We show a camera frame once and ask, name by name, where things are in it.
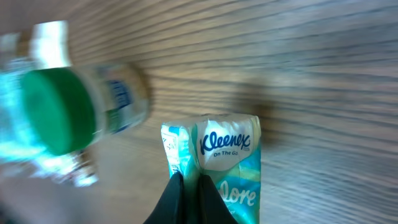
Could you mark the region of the tissue pack white green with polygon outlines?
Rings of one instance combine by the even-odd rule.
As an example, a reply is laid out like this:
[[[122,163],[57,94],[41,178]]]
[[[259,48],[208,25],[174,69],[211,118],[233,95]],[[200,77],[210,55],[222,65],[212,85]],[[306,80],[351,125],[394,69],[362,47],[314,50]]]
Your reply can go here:
[[[250,114],[203,114],[162,124],[170,174],[183,177],[185,216],[200,223],[197,183],[208,175],[238,223],[259,223],[261,127]]]

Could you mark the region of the green lid jar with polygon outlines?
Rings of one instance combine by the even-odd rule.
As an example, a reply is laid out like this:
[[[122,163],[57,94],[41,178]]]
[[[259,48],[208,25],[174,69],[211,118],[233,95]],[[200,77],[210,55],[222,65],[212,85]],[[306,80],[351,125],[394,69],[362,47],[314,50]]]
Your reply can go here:
[[[128,64],[31,70],[21,98],[32,128],[49,153],[61,156],[143,122],[149,97]]]

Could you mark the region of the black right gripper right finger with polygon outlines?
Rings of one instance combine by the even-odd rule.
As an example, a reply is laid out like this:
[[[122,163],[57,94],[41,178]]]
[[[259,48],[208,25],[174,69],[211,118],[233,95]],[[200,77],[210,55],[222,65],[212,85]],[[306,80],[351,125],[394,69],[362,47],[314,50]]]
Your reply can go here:
[[[238,224],[209,175],[199,177],[198,206],[200,220],[203,224]]]

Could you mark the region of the brown snack bag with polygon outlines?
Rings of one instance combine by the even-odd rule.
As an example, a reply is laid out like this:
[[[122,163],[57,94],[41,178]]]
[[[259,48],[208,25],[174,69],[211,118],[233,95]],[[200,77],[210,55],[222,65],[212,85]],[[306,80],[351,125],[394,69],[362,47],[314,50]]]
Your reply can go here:
[[[34,69],[66,67],[68,55],[68,24],[66,21],[44,22],[31,29],[1,35],[1,69],[15,58],[27,58]],[[52,179],[57,184],[86,187],[97,182],[95,166],[87,150],[64,156],[46,151],[35,159],[1,162],[1,177]]]

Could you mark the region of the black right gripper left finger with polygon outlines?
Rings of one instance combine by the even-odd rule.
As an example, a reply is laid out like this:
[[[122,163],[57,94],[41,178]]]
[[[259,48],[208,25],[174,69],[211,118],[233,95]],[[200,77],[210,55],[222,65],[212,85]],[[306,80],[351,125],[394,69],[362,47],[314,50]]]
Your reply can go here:
[[[183,217],[183,176],[174,173],[157,205],[144,224],[182,224]]]

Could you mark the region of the teal snack packet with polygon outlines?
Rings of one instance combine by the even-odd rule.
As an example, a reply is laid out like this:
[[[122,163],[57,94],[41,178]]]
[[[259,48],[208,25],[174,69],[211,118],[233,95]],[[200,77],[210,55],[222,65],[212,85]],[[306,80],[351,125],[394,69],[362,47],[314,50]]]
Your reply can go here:
[[[15,58],[1,69],[1,162],[35,159],[45,152],[22,105],[21,79],[34,66],[27,58]]]

